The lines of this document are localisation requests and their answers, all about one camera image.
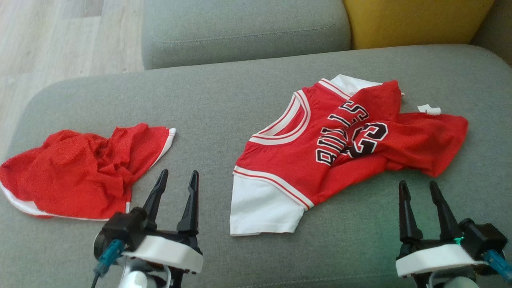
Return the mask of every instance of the blue connector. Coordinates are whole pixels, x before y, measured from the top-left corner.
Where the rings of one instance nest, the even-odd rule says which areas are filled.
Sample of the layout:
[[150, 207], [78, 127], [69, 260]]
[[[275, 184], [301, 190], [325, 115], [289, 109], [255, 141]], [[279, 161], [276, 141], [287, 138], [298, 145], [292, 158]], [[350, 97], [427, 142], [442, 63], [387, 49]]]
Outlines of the blue connector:
[[489, 250], [483, 254], [483, 259], [503, 277], [507, 284], [512, 284], [512, 266], [498, 252]]
[[101, 257], [99, 257], [98, 265], [94, 268], [94, 274], [98, 277], [103, 277], [109, 271], [109, 268], [117, 258], [121, 257], [124, 252], [124, 243], [121, 240], [114, 240], [110, 245], [103, 251]]

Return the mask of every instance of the basketball jersey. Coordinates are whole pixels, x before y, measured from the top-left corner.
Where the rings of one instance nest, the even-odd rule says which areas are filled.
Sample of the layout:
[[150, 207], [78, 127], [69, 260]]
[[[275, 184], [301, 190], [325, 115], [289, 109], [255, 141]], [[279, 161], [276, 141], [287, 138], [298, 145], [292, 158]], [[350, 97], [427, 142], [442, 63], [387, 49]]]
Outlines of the basketball jersey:
[[385, 170], [436, 177], [464, 142], [460, 116], [400, 114], [397, 81], [339, 75], [293, 94], [233, 172], [232, 236], [294, 232], [304, 211]]

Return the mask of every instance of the white tag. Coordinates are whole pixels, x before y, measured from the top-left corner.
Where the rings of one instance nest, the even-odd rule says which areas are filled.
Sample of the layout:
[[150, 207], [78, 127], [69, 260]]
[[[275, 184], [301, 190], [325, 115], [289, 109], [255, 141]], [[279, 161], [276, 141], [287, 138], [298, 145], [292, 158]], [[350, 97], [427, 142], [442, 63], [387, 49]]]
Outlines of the white tag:
[[439, 108], [439, 107], [432, 108], [428, 104], [422, 105], [422, 106], [418, 106], [418, 110], [420, 112], [424, 112], [424, 113], [426, 113], [428, 115], [439, 115], [439, 114], [441, 114], [441, 108]]

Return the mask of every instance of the white t-shirt sleeve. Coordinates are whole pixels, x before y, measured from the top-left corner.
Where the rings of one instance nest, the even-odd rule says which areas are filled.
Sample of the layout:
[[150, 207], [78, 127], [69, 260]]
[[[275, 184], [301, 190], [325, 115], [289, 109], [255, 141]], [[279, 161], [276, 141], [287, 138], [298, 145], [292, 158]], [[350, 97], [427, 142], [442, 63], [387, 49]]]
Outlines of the white t-shirt sleeve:
[[340, 88], [343, 92], [347, 93], [350, 96], [353, 96], [359, 90], [363, 88], [373, 87], [377, 85], [382, 85], [382, 83], [366, 81], [363, 79], [358, 79], [345, 75], [338, 75], [336, 78], [331, 80], [331, 83]]
[[304, 208], [274, 185], [233, 176], [231, 236], [293, 233]]

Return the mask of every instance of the gray sofa cushion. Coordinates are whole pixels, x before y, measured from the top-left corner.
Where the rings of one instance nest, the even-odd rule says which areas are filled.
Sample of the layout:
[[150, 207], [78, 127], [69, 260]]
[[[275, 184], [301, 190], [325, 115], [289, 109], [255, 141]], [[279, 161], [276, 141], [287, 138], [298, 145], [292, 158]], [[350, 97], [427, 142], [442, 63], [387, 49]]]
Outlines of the gray sofa cushion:
[[[294, 234], [229, 236], [231, 172], [246, 141], [282, 114], [294, 91], [339, 73], [397, 79], [406, 94], [403, 111], [430, 104], [466, 117], [466, 142], [437, 181], [458, 220], [492, 222], [512, 236], [512, 70], [473, 46], [357, 50], [63, 81], [28, 104], [8, 154], [62, 129], [109, 136], [116, 126], [139, 122], [176, 127], [169, 152], [134, 185], [133, 204], [143, 204], [168, 168], [157, 222], [174, 229], [191, 172], [200, 172], [198, 239], [205, 263], [202, 273], [185, 276], [184, 287], [413, 287], [394, 266], [400, 180], [409, 183], [425, 237], [439, 236], [430, 179], [417, 171], [383, 173], [349, 187], [307, 211]], [[92, 242], [102, 223], [35, 219], [5, 199], [0, 211], [2, 287], [89, 287]], [[506, 252], [512, 255], [510, 246]], [[119, 275], [112, 268], [99, 287], [116, 287]], [[502, 284], [492, 277], [480, 283]]]
[[350, 49], [341, 0], [146, 0], [146, 69]]

